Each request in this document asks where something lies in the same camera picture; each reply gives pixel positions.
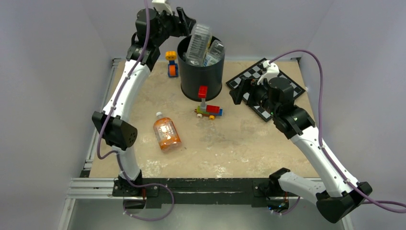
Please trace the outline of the small bottle with green label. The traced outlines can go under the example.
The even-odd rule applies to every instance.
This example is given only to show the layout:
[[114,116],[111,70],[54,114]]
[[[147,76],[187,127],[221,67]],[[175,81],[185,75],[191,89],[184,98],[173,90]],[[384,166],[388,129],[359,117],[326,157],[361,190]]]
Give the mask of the small bottle with green label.
[[219,62],[225,54],[225,46],[219,40],[214,40],[206,53],[203,66],[211,66]]

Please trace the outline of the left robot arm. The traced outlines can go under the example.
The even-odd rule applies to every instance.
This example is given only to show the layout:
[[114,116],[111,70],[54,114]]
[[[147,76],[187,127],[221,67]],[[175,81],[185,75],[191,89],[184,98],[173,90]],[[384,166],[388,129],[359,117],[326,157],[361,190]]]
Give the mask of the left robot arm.
[[[113,172],[116,187],[123,187],[131,196],[137,196],[147,184],[143,180],[146,157],[153,161],[175,160],[185,151],[202,160],[201,177],[219,177],[219,164],[214,155],[236,153],[245,122],[252,117],[244,106],[234,106],[228,87],[213,100],[223,107],[223,116],[210,120],[198,118],[194,112],[198,102],[184,97],[180,79],[168,78],[167,62],[159,61],[159,47],[170,37],[187,40],[193,19],[181,8],[167,13],[156,8],[144,8],[136,14],[135,32],[124,59],[124,69],[116,79],[116,87],[107,103],[92,115],[98,140],[95,158],[115,159],[118,169]],[[171,152],[162,152],[154,133],[156,112],[171,117],[185,145]]]

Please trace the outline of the orange juice bottle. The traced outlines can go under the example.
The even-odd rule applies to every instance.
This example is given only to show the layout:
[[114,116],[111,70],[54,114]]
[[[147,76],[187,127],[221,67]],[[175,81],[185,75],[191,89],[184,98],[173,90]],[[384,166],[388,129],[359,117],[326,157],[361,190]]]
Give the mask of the orange juice bottle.
[[162,112],[157,112],[156,118],[153,130],[160,149],[163,152],[169,152],[179,148],[182,145],[182,141],[172,119],[164,116]]

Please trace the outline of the large clear plastic bottle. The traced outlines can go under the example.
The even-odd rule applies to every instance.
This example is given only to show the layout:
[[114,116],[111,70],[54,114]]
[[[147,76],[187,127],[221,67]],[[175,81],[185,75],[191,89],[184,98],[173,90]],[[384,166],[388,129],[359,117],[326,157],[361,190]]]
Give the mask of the large clear plastic bottle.
[[197,23],[192,29],[191,39],[185,55],[186,62],[193,66],[203,66],[211,39],[211,28]]

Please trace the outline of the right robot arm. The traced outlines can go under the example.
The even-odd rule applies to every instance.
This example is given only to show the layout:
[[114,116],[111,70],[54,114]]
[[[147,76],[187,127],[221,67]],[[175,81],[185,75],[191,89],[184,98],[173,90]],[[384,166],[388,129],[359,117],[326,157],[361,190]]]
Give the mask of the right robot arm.
[[359,182],[339,162],[322,138],[309,113],[294,104],[294,89],[285,78],[257,80],[243,77],[230,92],[234,103],[249,94],[246,104],[259,106],[272,115],[273,123],[309,160],[320,183],[282,168],[270,175],[269,189],[275,195],[294,193],[316,205],[329,222],[336,223],[359,207],[372,193],[368,182]]

